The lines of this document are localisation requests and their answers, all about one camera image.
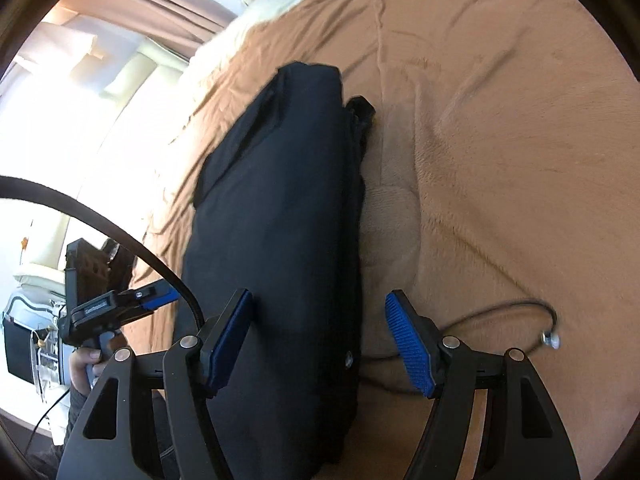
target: thin black wire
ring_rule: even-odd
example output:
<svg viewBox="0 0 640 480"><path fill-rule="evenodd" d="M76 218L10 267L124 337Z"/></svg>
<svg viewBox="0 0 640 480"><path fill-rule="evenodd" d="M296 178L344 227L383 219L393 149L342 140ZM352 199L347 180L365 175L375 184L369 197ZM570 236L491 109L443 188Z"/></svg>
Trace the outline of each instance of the thin black wire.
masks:
<svg viewBox="0 0 640 480"><path fill-rule="evenodd" d="M46 417L47 415L49 415L49 412L50 412L51 410L53 410L53 408L55 408L55 407L56 407L57 403L59 403L59 402L60 402L60 400L64 399L64 398L65 398L65 396L66 396L66 395L68 395L69 391L70 391L70 390L67 390L65 393L63 393L62 395L60 395L60 396L58 397L58 400L56 400L56 402L54 402L51 406L49 406L49 409L48 409L46 412L44 412L44 415L42 415L42 416L40 417L40 420L39 420L39 421L36 423L36 425L33 427L33 430L31 430L31 436L29 437L29 441L27 442L27 445L26 445L26 446L25 446L25 448L24 448L24 453L23 453L23 455L24 455L24 456L27 456L27 453L29 452L29 448L31 447L31 442L33 441L33 437L36 435L36 430L38 429L39 425L42 423L42 421L45 419L45 417Z"/></svg>
<svg viewBox="0 0 640 480"><path fill-rule="evenodd" d="M480 317L488 316L489 314L494 314L495 312L501 312L503 310L511 310L512 308L517 308L521 306L536 306L544 310L551 317L551 328L549 332L555 332L558 328L558 313L556 310L546 301L539 300L538 298L522 298L520 300L509 300L509 301L501 301L500 303L495 303L491 306L483 308L481 310L477 310L476 312L472 312L471 314L467 314L466 316L462 316L454 320L453 322L445 325L440 329L440 333L442 335L447 335L447 332L453 330L455 327L466 323L467 321L471 321L473 319L478 319ZM544 345L541 338L538 338L538 341L531 345L526 350L523 350L524 354L530 356L541 348ZM367 362L380 362L380 361L390 361L399 359L401 356L399 353L388 355L388 356L379 356L379 357L362 357L362 361L364 363ZM398 395L421 395L420 390L404 390L401 388L393 388L391 386L386 386L385 383L378 381L376 379L372 379L366 376L360 376L360 381L364 384L369 384L370 386L375 386L380 388L381 390L385 390L390 394L398 394Z"/></svg>
<svg viewBox="0 0 640 480"><path fill-rule="evenodd" d="M68 216L93 227L101 233L113 238L123 245L143 262L149 265L180 294L193 314L196 329L200 330L204 325L204 316L198 304L198 300L187 288L184 282L175 275L155 254L137 241L133 236L119 228L111 220L98 214L93 209L78 202L75 198L60 193L55 189L12 176L0 175L0 198L24 200L34 204L50 207Z"/></svg>

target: brown blanket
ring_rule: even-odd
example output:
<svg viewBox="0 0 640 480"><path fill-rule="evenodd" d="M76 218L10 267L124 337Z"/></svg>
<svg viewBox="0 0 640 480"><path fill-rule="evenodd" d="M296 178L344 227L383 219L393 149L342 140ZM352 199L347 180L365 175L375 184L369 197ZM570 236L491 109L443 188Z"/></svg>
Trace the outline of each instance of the brown blanket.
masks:
<svg viewBox="0 0 640 480"><path fill-rule="evenodd" d="M544 298L561 316L562 348L532 360L593 479L640 411L640 89L616 47L577 0L305 0L255 27L202 83L175 147L188 170L164 189L146 236L177 272L205 156L292 60L340 67L345 98L362 94L378 111L362 165L364 353L394 351L383 318L393 288L437 324ZM137 268L138 282L152 278ZM512 312L460 335L502 352L544 322ZM136 351L165 348L172 311L127 333ZM398 364L363 373L404 383ZM321 477L402 478L429 408L363 387L344 460ZM460 478L472 475L480 424Z"/></svg>

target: human hand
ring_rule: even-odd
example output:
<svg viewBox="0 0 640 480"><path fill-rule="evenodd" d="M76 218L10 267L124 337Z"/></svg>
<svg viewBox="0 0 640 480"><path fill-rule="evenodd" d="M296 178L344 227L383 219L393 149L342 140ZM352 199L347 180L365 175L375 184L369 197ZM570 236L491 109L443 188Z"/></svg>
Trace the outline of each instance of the human hand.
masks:
<svg viewBox="0 0 640 480"><path fill-rule="evenodd" d="M108 342L111 352L123 348L127 345L127 338L123 334L116 334ZM91 393L91 385L86 376L87 365L94 366L94 375L99 377L107 361L102 361L102 352L94 348L80 347L77 348L69 357L69 372L71 374L71 383L74 388L85 397Z"/></svg>

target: black sleeve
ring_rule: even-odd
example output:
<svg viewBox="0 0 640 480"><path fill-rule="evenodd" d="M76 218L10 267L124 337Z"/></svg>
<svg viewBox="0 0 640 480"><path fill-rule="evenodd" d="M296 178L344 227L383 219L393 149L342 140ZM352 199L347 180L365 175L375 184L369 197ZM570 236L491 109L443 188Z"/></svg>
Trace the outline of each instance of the black sleeve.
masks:
<svg viewBox="0 0 640 480"><path fill-rule="evenodd" d="M74 428L76 420L78 420L78 415L85 401L86 397L71 386L69 392L69 422L66 425L65 443L62 446L51 446L46 451L27 455L27 461L42 480L56 480L66 441L69 440L69 435Z"/></svg>

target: black pants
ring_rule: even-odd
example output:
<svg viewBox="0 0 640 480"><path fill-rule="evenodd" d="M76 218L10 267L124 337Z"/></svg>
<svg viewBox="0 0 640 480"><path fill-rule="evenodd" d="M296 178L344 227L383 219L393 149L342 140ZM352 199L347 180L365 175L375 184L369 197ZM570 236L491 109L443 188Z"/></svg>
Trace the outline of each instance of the black pants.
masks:
<svg viewBox="0 0 640 480"><path fill-rule="evenodd" d="M292 63L198 178L183 279L206 317L236 288L257 313L228 386L209 402L236 480L301 480L335 462L356 412L363 139L374 109L342 104L337 68ZM194 333L179 308L174 336Z"/></svg>

